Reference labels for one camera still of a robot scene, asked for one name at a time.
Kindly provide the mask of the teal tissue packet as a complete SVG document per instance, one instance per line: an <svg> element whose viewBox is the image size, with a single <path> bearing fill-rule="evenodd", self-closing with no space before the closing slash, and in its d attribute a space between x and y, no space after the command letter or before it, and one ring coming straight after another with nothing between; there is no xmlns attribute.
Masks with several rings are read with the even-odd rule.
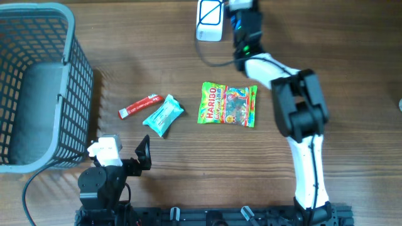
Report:
<svg viewBox="0 0 402 226"><path fill-rule="evenodd" d="M150 127L159 137L163 137L172 122L184 111L180 103L169 94L164 103L143 121L143 125Z"/></svg>

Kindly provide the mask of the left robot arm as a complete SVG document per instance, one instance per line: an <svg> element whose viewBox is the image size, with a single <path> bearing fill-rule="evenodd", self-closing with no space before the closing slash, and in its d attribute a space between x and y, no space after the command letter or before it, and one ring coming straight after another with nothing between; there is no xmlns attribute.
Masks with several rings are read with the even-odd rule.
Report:
<svg viewBox="0 0 402 226"><path fill-rule="evenodd" d="M151 169L149 136L146 135L134 150L137 158L121 159L122 142L118 134L98 138L88 148L94 167L81 173L78 180L82 206L76 211L75 225L141 225L140 216L131 206L130 199L121 200L121 194L131 189L126 183L129 176L140 176Z"/></svg>

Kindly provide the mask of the green Haribo gummy bag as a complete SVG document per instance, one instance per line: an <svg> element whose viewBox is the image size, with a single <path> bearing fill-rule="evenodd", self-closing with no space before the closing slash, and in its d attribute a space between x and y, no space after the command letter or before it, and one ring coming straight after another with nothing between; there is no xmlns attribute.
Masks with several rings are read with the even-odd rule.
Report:
<svg viewBox="0 0 402 226"><path fill-rule="evenodd" d="M257 85L230 87L212 82L202 85L198 124L255 125Z"/></svg>

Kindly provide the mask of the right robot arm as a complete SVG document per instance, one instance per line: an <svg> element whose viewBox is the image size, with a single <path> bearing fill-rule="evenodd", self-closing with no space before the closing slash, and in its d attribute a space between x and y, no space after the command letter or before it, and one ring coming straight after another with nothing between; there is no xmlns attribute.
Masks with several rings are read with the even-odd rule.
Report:
<svg viewBox="0 0 402 226"><path fill-rule="evenodd" d="M287 67L263 49L257 1L228 1L225 10L233 29L236 69L271 91L275 123L291 149L296 222L328 221L332 212L323 182L322 144L329 111L317 74Z"/></svg>

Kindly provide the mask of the red stick snack packet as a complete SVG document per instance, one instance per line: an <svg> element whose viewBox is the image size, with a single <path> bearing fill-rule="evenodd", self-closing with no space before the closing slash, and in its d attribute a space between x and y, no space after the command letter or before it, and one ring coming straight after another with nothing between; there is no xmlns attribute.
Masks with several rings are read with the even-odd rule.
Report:
<svg viewBox="0 0 402 226"><path fill-rule="evenodd" d="M160 102L163 102L165 99L161 95L156 95L156 94L151 94L121 110L118 111L118 116L121 120L127 118L128 116L131 116L133 114L136 114L137 112L150 107L152 105L158 104Z"/></svg>

